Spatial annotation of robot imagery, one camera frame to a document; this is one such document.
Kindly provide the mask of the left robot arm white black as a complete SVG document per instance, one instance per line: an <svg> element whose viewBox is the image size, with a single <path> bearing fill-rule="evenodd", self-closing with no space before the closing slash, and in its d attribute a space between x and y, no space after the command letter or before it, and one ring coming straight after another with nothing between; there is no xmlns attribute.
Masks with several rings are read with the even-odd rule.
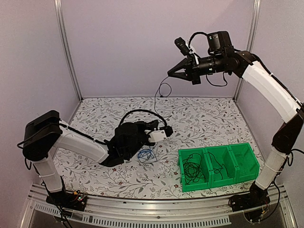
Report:
<svg viewBox="0 0 304 228"><path fill-rule="evenodd" d="M143 146L155 145L152 134L158 121L121 121L110 140L100 141L68 125L51 110L29 122L23 141L17 144L26 161L43 180L48 195L60 206L67 206L78 193L67 193L63 177L57 172L49 152L58 147L83 155L105 167L115 167L130 160Z"/></svg>

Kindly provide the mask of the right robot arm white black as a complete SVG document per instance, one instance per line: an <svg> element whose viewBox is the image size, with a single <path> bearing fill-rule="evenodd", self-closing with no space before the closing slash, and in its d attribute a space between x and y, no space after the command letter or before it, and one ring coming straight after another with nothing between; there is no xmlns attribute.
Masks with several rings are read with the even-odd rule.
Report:
<svg viewBox="0 0 304 228"><path fill-rule="evenodd" d="M283 125L273 136L271 152L246 195L234 195L229 201L233 208L256 207L270 202L267 189L283 170L287 157L304 124L304 105L264 65L262 60L248 51L240 51L232 45L227 31L202 33L209 44L208 56L199 57L191 41L183 38L174 43L185 58L168 71L169 77L201 83L201 76L214 73L235 74L251 84L276 109Z"/></svg>

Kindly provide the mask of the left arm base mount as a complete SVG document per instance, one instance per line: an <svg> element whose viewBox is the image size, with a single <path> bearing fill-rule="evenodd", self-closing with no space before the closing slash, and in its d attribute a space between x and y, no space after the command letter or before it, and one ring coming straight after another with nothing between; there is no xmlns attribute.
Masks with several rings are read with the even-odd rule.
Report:
<svg viewBox="0 0 304 228"><path fill-rule="evenodd" d="M59 192L51 192L48 193L46 202L58 207L73 209L77 211L85 211L87 194L80 191L69 193L65 190Z"/></svg>

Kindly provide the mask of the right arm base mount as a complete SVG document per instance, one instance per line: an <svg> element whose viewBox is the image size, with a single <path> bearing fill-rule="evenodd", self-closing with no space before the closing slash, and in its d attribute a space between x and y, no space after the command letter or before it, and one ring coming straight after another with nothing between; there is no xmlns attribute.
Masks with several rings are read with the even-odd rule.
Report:
<svg viewBox="0 0 304 228"><path fill-rule="evenodd" d="M243 211L243 215L247 222L251 224L261 223L270 218L279 206L281 191L276 186L278 199L274 209L270 212L270 197L267 190L263 190L259 195L257 190L242 195L233 195L228 200L228 205L233 212Z"/></svg>

